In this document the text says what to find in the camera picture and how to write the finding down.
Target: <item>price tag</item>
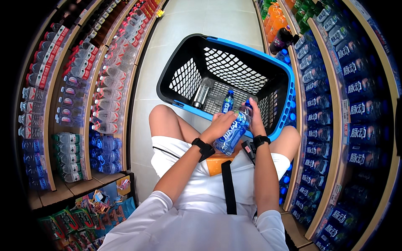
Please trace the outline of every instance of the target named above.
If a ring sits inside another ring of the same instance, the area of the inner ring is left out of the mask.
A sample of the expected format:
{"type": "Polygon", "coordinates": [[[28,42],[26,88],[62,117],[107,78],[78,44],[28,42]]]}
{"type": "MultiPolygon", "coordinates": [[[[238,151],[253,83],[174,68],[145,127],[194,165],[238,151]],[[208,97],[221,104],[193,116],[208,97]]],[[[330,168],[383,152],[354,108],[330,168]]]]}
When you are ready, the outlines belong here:
{"type": "Polygon", "coordinates": [[[338,200],[339,197],[339,192],[342,188],[342,185],[336,183],[334,189],[332,190],[332,194],[331,194],[331,199],[329,200],[329,203],[331,205],[335,206],[336,201],[338,200]]]}

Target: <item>black plastic basket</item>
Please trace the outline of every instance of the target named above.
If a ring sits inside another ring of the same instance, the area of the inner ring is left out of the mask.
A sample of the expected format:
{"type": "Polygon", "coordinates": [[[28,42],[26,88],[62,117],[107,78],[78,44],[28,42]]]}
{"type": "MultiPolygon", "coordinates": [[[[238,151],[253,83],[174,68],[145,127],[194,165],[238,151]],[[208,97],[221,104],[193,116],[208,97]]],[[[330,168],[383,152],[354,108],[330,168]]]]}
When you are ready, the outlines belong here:
{"type": "MultiPolygon", "coordinates": [[[[192,34],[181,41],[159,78],[161,100],[208,120],[220,112],[228,90],[236,111],[249,97],[258,101],[268,137],[275,140],[287,119],[294,75],[283,62],[229,40],[192,34]],[[210,86],[202,110],[192,107],[201,82],[210,86]]],[[[252,138],[250,131],[246,136],[252,138]]]]}

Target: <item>tiled floor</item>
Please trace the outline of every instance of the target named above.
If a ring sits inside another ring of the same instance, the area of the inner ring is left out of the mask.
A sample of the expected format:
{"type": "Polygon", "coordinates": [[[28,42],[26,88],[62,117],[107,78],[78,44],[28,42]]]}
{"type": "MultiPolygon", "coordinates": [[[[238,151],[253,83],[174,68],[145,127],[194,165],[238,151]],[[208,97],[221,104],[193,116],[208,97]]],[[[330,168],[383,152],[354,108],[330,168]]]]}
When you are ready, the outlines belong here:
{"type": "MultiPolygon", "coordinates": [[[[135,93],[131,171],[135,174],[140,202],[151,194],[159,180],[151,166],[154,151],[148,115],[157,104],[166,104],[156,94],[156,84],[166,62],[182,39],[193,33],[228,39],[263,51],[253,4],[253,0],[169,0],[167,3],[146,51],[135,93]]],[[[179,108],[173,109],[199,132],[211,123],[179,108]]]]}

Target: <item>green soda bottle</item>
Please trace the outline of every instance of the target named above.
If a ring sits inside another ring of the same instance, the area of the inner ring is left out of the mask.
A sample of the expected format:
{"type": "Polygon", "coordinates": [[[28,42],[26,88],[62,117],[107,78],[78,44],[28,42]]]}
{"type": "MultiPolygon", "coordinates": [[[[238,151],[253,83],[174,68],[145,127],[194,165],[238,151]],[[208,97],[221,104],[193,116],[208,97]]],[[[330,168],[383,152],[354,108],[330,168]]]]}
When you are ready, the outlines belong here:
{"type": "Polygon", "coordinates": [[[314,6],[315,4],[312,0],[304,0],[304,2],[302,3],[301,7],[299,8],[299,10],[295,15],[296,21],[299,22],[300,20],[302,20],[306,12],[310,8],[313,8],[314,6]]]}
{"type": "Polygon", "coordinates": [[[303,0],[296,0],[295,5],[292,7],[292,13],[293,15],[297,13],[299,8],[302,6],[303,0]]]}

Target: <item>orange soda bottle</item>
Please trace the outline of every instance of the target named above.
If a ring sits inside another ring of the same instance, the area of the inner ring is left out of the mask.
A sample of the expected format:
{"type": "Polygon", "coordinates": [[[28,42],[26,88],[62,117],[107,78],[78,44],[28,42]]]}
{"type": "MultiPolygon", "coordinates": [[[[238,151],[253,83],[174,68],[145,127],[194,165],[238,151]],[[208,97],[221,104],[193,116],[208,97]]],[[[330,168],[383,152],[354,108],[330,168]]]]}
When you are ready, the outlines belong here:
{"type": "Polygon", "coordinates": [[[285,28],[287,25],[286,19],[284,16],[277,16],[272,27],[271,30],[269,31],[269,33],[267,34],[267,40],[269,43],[272,43],[272,41],[274,40],[276,34],[278,33],[278,30],[280,28],[285,28]]]}
{"type": "Polygon", "coordinates": [[[272,12],[274,11],[274,9],[279,8],[279,4],[278,3],[271,3],[271,6],[268,8],[268,12],[267,12],[267,16],[264,19],[264,27],[267,26],[269,18],[271,17],[272,12]]]}
{"type": "Polygon", "coordinates": [[[272,25],[274,24],[274,21],[277,19],[277,16],[282,16],[281,8],[276,8],[273,10],[271,16],[269,17],[267,26],[265,26],[265,34],[268,35],[269,31],[271,30],[272,25]]]}

